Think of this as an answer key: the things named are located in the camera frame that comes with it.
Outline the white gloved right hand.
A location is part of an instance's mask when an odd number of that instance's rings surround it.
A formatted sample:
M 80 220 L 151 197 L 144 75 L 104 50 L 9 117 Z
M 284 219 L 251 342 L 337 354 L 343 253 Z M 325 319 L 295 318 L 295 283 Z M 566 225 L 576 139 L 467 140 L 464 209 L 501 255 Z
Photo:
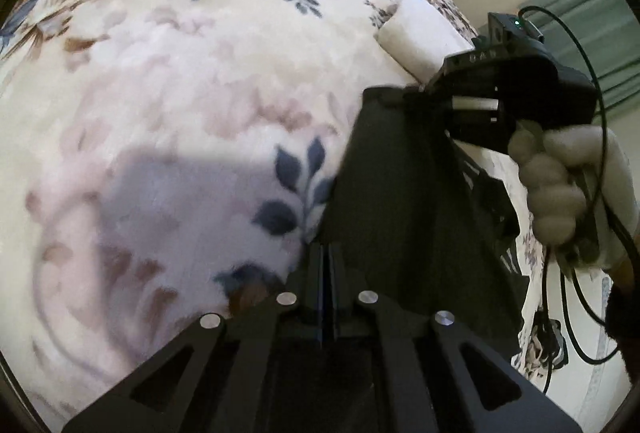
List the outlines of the white gloved right hand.
M 591 166 L 604 173 L 604 201 L 629 234 L 638 234 L 639 205 L 631 169 L 612 130 L 604 135 L 600 127 L 577 125 L 536 136 L 521 126 L 511 137 L 508 155 L 518 164 L 533 214 L 534 235 L 543 245 L 558 247 L 570 242 L 579 217 L 587 212 L 585 193 L 570 180 L 574 167 Z

